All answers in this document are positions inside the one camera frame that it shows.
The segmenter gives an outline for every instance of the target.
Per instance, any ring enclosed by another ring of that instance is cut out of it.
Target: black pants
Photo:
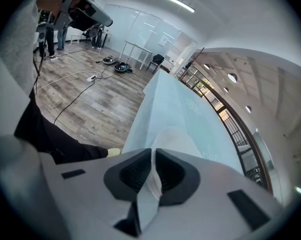
[[[51,27],[47,28],[46,34],[47,48],[49,52],[49,56],[53,56],[55,54],[54,51],[54,29]],[[40,42],[39,44],[39,54],[41,57],[45,56],[45,47],[44,42]]]
[[[102,47],[102,34],[103,31],[100,29],[97,35],[92,38],[92,46],[99,47],[99,48]]]
[[[108,150],[99,146],[81,144],[49,122],[36,104],[34,90],[23,113],[15,136],[28,141],[37,151],[51,154],[56,164],[105,158]]]

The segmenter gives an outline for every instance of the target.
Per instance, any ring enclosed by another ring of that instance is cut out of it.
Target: wooden floor
[[[56,52],[61,55],[75,49],[86,49],[85,43],[65,44],[65,51]],[[96,80],[95,84],[86,90],[57,119],[56,125],[80,143],[98,145],[104,148],[123,148],[136,113],[144,98],[143,89],[152,78],[149,71],[133,69],[131,77],[116,73],[113,66],[96,62],[116,53],[109,49],[92,49],[64,55],[51,62],[45,60],[37,88],[67,75],[79,71],[96,71],[97,77],[108,79]],[[85,72],[69,76],[53,83],[37,92],[36,102],[50,122],[68,106],[78,94],[88,87],[86,79],[95,73]]]

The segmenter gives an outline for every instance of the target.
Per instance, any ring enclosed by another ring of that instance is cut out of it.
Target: gray fabric
[[[0,57],[27,96],[31,93],[36,79],[33,42],[37,23],[36,0],[24,0],[11,16],[0,37]]]

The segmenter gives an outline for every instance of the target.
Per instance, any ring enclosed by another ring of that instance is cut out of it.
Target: black chair
[[[87,30],[86,33],[83,31],[82,35],[84,37],[86,37],[85,41],[87,41],[87,40],[92,41],[91,38],[90,38],[90,30]]]
[[[164,57],[162,55],[160,55],[160,54],[155,55],[152,58],[152,61],[149,63],[148,67],[146,68],[146,71],[149,70],[149,68],[150,68],[151,65],[154,65],[155,69],[151,73],[152,75],[154,75],[156,73],[158,67],[163,63],[163,61],[164,61]]]

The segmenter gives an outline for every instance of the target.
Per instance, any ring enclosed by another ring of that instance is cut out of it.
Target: person
[[[38,8],[60,12],[62,0],[24,0],[14,12],[0,37],[0,57],[9,73],[30,98],[14,135],[32,144],[37,151],[49,153],[57,164],[80,162],[120,154],[118,148],[106,149],[81,144],[49,122],[36,104],[34,83],[37,75],[33,65],[33,35],[38,23]]]
[[[57,32],[57,51],[64,50],[68,27]]]
[[[99,28],[97,35],[95,35],[91,42],[92,42],[92,48],[97,47],[98,50],[102,49],[102,34],[103,34],[103,29],[104,27],[100,25],[99,23],[95,25],[95,27]]]
[[[39,21],[41,20],[42,15],[47,14],[47,11],[42,10],[40,12],[40,16],[39,16]],[[47,23],[52,23],[54,22],[55,17],[52,15],[50,17],[49,22]],[[54,29],[51,27],[47,27],[46,30],[46,41],[47,41],[47,48],[48,48],[48,53],[49,53],[49,57],[51,59],[55,58],[55,50],[54,50]],[[44,47],[44,41],[39,42],[38,43],[39,46],[39,55],[41,57],[46,57],[46,53],[45,53],[45,47]]]

